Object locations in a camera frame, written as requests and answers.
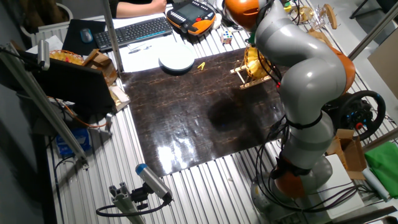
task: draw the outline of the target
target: keyboard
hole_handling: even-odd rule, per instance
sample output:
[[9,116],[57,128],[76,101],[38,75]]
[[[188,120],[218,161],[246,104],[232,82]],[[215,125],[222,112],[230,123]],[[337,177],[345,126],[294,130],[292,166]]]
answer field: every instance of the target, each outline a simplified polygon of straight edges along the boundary
[[[172,27],[166,21],[166,18],[160,17],[118,28],[115,31],[119,46],[125,47],[131,43],[169,35],[172,33]],[[107,52],[112,50],[108,32],[94,34],[94,39],[100,51]]]

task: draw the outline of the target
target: computer mouse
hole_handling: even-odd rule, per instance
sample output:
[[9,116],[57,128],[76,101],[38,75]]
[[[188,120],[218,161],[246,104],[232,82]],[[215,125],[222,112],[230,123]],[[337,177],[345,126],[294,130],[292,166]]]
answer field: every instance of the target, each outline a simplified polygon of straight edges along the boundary
[[93,35],[91,34],[90,29],[87,29],[87,28],[84,28],[80,31],[80,37],[81,37],[81,41],[86,44],[93,41]]

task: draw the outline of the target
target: small cube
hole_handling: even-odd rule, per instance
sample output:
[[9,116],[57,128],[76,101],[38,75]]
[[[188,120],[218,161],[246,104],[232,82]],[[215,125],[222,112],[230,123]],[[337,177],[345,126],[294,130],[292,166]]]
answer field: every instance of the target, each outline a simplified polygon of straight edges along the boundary
[[232,32],[231,31],[225,31],[223,35],[221,36],[221,43],[223,44],[231,44],[232,41]]

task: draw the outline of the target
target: orange handheld controller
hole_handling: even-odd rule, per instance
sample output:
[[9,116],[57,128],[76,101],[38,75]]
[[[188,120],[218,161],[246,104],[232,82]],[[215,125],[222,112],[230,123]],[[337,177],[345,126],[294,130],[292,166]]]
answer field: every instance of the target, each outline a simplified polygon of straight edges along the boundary
[[200,35],[213,25],[216,13],[197,1],[184,1],[173,5],[166,14],[167,20],[184,33]]

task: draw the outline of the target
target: dark wooden board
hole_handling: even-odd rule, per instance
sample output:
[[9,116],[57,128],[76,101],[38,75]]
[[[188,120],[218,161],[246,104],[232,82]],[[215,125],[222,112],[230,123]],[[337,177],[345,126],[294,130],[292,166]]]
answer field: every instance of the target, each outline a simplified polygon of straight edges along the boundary
[[[196,59],[184,75],[161,68],[124,73],[146,164],[159,176],[264,142],[284,112],[272,81],[240,90],[230,74],[244,50]],[[203,71],[197,69],[206,62]]]

